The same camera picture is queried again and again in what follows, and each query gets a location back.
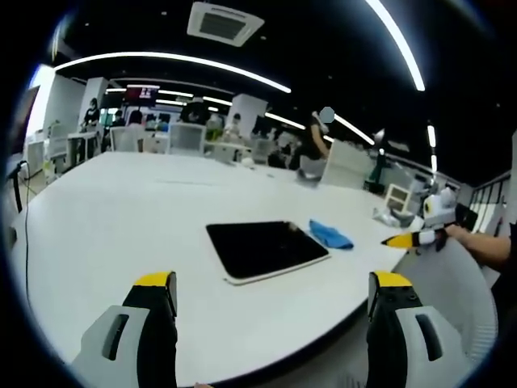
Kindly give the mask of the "person's right hand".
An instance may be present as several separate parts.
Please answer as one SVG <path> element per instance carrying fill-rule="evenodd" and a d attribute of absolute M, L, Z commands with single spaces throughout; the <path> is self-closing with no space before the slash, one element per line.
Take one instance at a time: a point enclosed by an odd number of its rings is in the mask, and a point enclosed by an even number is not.
<path fill-rule="evenodd" d="M 458 225 L 447 226 L 445 232 L 448 237 L 454 238 L 467 250 L 473 250 L 478 247 L 482 241 L 482 235 L 472 234 Z"/>

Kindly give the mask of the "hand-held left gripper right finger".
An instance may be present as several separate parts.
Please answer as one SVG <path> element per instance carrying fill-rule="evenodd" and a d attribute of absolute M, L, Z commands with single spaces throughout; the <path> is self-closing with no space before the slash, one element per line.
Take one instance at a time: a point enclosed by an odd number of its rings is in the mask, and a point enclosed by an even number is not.
<path fill-rule="evenodd" d="M 458 387 L 473 369 L 460 333 L 394 272 L 369 274 L 367 344 L 367 387 Z"/>

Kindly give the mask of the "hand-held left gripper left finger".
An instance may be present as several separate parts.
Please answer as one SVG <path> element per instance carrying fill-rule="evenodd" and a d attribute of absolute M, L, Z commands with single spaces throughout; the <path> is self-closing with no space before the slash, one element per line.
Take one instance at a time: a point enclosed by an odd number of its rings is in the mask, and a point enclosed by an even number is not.
<path fill-rule="evenodd" d="M 138 279 L 84 332 L 71 364 L 85 387 L 176 387 L 176 273 Z"/>

